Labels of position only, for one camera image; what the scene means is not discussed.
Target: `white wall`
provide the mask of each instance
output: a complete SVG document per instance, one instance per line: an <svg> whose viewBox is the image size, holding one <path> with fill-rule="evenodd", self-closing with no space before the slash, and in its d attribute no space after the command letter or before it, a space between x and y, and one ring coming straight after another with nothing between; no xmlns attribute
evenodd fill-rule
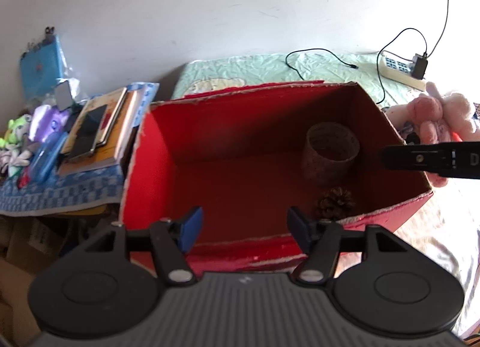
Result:
<svg viewBox="0 0 480 347"><path fill-rule="evenodd" d="M21 106L18 58L45 26L56 26L69 64L92 93L157 81L196 59L314 46L375 51L407 26L420 29L432 48L445 8L446 0L0 0L0 124ZM453 50L477 51L478 8L478 0L451 0L428 69L436 80L471 79L449 67L464 67ZM408 33L392 49L410 56L423 43Z"/></svg>

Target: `black circular disc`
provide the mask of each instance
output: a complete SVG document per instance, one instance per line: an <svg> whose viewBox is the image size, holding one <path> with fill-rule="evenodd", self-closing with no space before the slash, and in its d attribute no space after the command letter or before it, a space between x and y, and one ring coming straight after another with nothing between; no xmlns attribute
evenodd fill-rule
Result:
<svg viewBox="0 0 480 347"><path fill-rule="evenodd" d="M157 281L126 259L95 253L60 261L40 274L29 305L40 328L59 336L109 336L145 319L158 300Z"/></svg>
<svg viewBox="0 0 480 347"><path fill-rule="evenodd" d="M420 336L450 329L463 306L461 285L428 258L398 259L367 260L345 270L334 283L338 304L381 333Z"/></svg>

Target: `pine cone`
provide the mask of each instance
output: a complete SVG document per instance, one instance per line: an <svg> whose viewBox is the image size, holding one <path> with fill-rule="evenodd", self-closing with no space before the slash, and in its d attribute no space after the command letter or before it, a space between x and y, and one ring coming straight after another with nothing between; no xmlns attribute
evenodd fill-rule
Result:
<svg viewBox="0 0 480 347"><path fill-rule="evenodd" d="M354 207L352 193L342 187L330 189L315 205L319 218L334 221L347 218Z"/></svg>

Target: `green toy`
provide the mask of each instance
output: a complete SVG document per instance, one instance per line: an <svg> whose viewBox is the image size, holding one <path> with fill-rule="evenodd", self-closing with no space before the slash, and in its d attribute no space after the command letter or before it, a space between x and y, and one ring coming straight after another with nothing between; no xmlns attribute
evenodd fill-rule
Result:
<svg viewBox="0 0 480 347"><path fill-rule="evenodd" d="M23 140L23 135L28 134L30 122L32 122L32 116L29 114L22 115L16 120L9 120L5 136L0 138L0 148L5 148L7 144L20 144Z"/></svg>

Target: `red cardboard box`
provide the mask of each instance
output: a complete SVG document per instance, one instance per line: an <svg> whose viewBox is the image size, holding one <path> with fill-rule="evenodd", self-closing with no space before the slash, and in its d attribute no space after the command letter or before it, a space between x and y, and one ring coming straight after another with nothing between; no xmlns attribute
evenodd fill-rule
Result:
<svg viewBox="0 0 480 347"><path fill-rule="evenodd" d="M342 183L357 203L346 228L395 231L431 197L424 173L380 165L381 149L403 141L358 84L282 83L154 103L137 136L123 222L142 229L199 205L203 229L188 256L195 272L298 263L286 214L310 213L327 190L301 171L307 130L323 121L347 126L361 144ZM133 257L148 266L142 256Z"/></svg>

